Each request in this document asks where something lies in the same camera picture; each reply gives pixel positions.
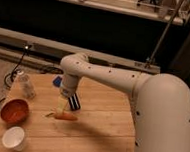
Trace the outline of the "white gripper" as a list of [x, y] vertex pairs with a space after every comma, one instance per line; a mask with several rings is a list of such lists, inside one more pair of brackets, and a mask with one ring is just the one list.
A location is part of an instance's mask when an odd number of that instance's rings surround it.
[[66, 97], [71, 97], [75, 94], [76, 89], [79, 84], [79, 78], [76, 76], [72, 76], [70, 74], [64, 74], [62, 76], [60, 92], [64, 96], [59, 96], [57, 99], [57, 109], [56, 112], [59, 115], [63, 114], [64, 109], [66, 109], [68, 99]]

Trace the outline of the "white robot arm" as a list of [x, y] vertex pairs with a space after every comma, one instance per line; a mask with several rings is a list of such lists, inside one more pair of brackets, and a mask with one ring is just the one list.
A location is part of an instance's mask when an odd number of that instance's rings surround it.
[[61, 59], [61, 94], [74, 95], [82, 77], [133, 100], [134, 152], [190, 152], [190, 89], [172, 74], [156, 75], [91, 64], [84, 53]]

